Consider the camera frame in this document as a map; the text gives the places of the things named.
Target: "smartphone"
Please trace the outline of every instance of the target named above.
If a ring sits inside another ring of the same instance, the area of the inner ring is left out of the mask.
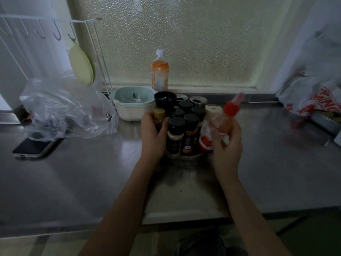
[[[57,141],[34,141],[26,138],[17,148],[13,150],[16,158],[30,159],[46,155]]]

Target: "plastic bag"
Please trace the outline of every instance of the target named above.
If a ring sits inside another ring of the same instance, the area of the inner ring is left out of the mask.
[[[341,24],[323,27],[302,47],[305,70],[276,93],[288,111],[309,116],[316,110],[341,112]]]
[[[29,79],[20,100],[32,115],[25,131],[33,140],[91,138],[116,131],[116,111],[108,98],[70,75]]]

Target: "black cup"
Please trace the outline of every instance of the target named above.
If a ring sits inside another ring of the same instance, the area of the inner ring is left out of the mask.
[[[154,99],[157,108],[163,108],[166,111],[166,116],[174,110],[176,103],[176,94],[170,91],[159,91],[154,94]]]

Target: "metal hook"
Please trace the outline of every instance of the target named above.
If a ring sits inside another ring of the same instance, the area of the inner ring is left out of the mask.
[[[72,38],[72,37],[70,36],[70,34],[68,34],[68,35],[69,35],[70,39],[71,39],[73,42],[76,42],[76,34],[75,34],[74,30],[73,30],[73,27],[72,27],[71,22],[70,22],[70,27],[71,27],[71,29],[72,29],[72,33],[73,33],[74,38]]]
[[[59,32],[59,29],[58,29],[58,26],[57,26],[57,24],[56,24],[56,21],[54,20],[53,22],[55,23],[55,26],[56,26],[56,28],[57,28],[57,30],[58,30],[59,38],[57,38],[56,34],[53,33],[53,35],[54,35],[54,37],[59,41],[59,40],[62,39],[62,35],[61,35],[60,32]]]
[[[26,26],[25,26],[25,24],[23,23],[23,20],[20,18],[19,19],[20,21],[21,21],[21,24],[23,25],[23,28],[25,29],[25,31],[26,31],[26,34],[24,35],[24,34],[22,34],[18,29],[16,29],[24,38],[28,38],[28,31],[27,31],[27,29],[26,29]]]
[[[12,30],[11,30],[11,27],[8,25],[8,23],[7,23],[7,21],[5,20],[5,18],[4,17],[2,17],[2,19],[3,19],[3,21],[5,22],[5,24],[6,24],[6,27],[7,27],[7,29],[8,29],[8,31],[9,31],[9,33],[8,32],[6,32],[3,28],[1,28],[0,27],[0,29],[3,31],[3,33],[5,33],[7,36],[9,36],[9,37],[13,37],[14,35],[13,35],[13,32],[12,32]]]
[[[40,36],[40,38],[45,39],[46,38],[45,31],[44,31],[44,29],[43,29],[43,27],[42,27],[42,25],[38,19],[37,19],[37,22],[39,23],[39,27],[40,27],[41,32],[43,33],[43,36],[41,36],[39,34],[38,30],[36,30],[36,33],[38,34],[38,36]]]

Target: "black cap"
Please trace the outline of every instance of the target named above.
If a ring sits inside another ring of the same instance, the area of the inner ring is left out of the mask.
[[[198,116],[195,116],[194,114],[186,114],[183,116],[183,119],[186,121],[186,130],[196,130],[199,124]]]
[[[173,117],[168,121],[168,131],[173,135],[182,135],[185,132],[186,122],[183,118]]]
[[[195,106],[192,108],[192,113],[198,116],[199,121],[203,121],[206,115],[206,110],[202,107]]]
[[[185,115],[185,111],[183,111],[182,109],[180,108],[176,108],[174,109],[171,113],[170,113],[170,117],[173,118],[173,117],[180,117],[180,118],[183,118],[183,116]]]
[[[193,103],[189,101],[181,101],[179,102],[179,108],[181,108],[185,113],[191,113],[191,108],[193,107]]]

